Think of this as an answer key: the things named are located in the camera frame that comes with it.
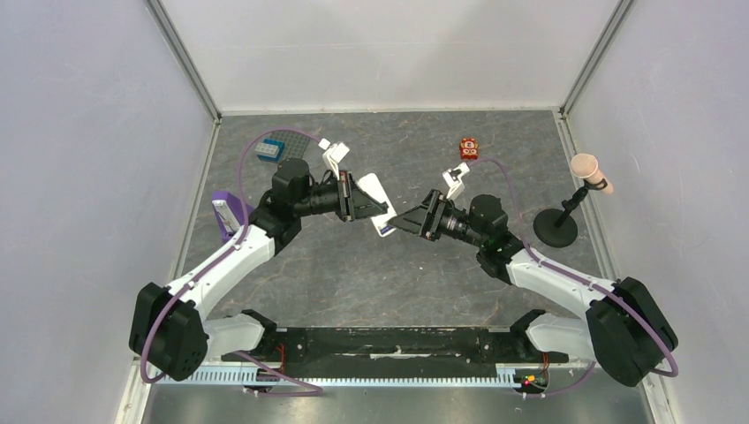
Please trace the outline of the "white remote control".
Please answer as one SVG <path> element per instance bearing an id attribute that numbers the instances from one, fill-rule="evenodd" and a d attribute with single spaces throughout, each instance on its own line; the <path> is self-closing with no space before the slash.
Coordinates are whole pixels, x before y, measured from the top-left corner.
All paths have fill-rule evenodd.
<path id="1" fill-rule="evenodd" d="M 376 204 L 385 206 L 385 211 L 378 215 L 369 217 L 377 235 L 386 238 L 396 231 L 390 220 L 397 215 L 390 197 L 386 194 L 378 176 L 371 172 L 358 180 L 359 188 Z"/>

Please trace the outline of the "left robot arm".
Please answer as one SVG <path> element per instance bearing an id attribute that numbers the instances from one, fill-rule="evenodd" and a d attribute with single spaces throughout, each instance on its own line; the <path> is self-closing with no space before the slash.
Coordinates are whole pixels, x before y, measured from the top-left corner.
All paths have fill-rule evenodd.
<path id="1" fill-rule="evenodd" d="M 281 162 L 270 189 L 229 241 L 180 278 L 165 286 L 149 283 L 138 293 L 129 346 L 140 356 L 143 381 L 158 380 L 148 375 L 149 366 L 183 381 L 204 360 L 240 352 L 260 361 L 271 358 L 277 348 L 273 322 L 252 311 L 210 320 L 218 301 L 279 255 L 299 234 L 302 218 L 333 213 L 347 223 L 390 211 L 349 171 L 316 182 L 306 161 Z"/>

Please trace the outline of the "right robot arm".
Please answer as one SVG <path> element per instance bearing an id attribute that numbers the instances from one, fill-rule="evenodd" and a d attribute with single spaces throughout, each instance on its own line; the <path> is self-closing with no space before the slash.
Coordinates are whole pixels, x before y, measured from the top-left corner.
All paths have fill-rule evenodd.
<path id="1" fill-rule="evenodd" d="M 677 335 L 643 283 L 590 276 L 543 256 L 509 230 L 508 216 L 494 195 L 480 194 L 469 208 L 460 209 L 432 190 L 389 224 L 429 241 L 448 237 L 476 246 L 476 260 L 488 276 L 571 312 L 570 318 L 532 312 L 519 320 L 520 330 L 510 337 L 517 358 L 564 353 L 597 363 L 627 387 L 649 374 L 678 374 Z"/>

